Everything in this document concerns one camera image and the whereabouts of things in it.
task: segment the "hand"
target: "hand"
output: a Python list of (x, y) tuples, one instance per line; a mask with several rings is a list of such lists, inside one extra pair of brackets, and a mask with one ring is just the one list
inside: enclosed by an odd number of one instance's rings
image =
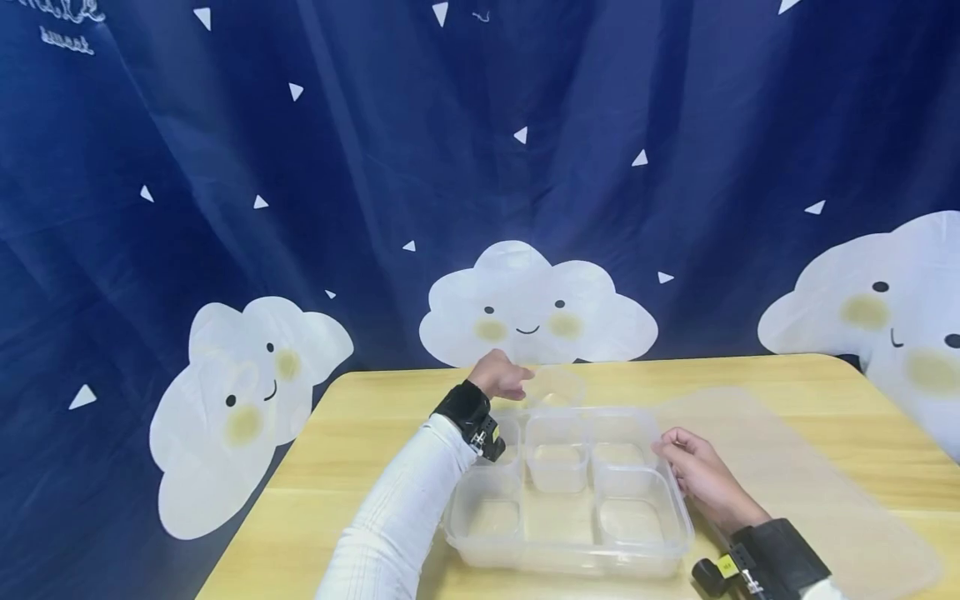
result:
[(503, 350), (495, 348), (480, 359), (467, 381), (480, 388), (488, 398), (499, 396), (523, 400), (527, 396), (523, 391), (523, 380), (533, 376), (534, 372), (510, 362)]
[(707, 440), (674, 427), (653, 443), (653, 450), (670, 464), (681, 491), (725, 535), (770, 520)]

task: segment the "wrist-mounted device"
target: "wrist-mounted device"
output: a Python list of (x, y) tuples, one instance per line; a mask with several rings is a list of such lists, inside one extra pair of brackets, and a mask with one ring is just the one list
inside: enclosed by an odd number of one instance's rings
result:
[(744, 527), (733, 534), (730, 554), (693, 567), (693, 579), (711, 598), (739, 581), (755, 600), (800, 600), (804, 589), (829, 576), (824, 562), (785, 518)]
[(464, 442), (490, 462), (500, 458), (507, 444), (500, 439), (496, 421), (490, 416), (490, 399), (471, 381), (454, 387), (434, 409), (447, 417), (464, 436)]

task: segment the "yellow label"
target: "yellow label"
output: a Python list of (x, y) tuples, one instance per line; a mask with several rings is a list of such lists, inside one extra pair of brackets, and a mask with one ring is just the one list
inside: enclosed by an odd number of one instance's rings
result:
[(736, 563), (730, 558), (729, 554), (720, 557), (720, 560), (717, 561), (717, 568), (720, 569), (720, 574), (723, 575), (724, 579), (730, 579), (733, 575), (740, 572), (740, 569), (736, 568)]

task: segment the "container lid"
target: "container lid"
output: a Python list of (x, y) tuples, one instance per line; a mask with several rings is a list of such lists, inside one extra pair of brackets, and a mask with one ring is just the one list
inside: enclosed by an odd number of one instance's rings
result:
[(707, 389), (653, 411), (661, 430), (710, 440), (757, 502), (797, 527), (848, 598), (895, 600), (940, 579), (925, 541), (746, 391)]

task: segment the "black velcro strap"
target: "black velcro strap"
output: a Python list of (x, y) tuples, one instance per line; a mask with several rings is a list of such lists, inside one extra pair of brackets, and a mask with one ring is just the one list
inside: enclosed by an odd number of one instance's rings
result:
[(744, 527), (733, 534), (733, 543), (743, 544), (764, 571), (798, 595), (830, 576), (827, 565), (785, 518)]

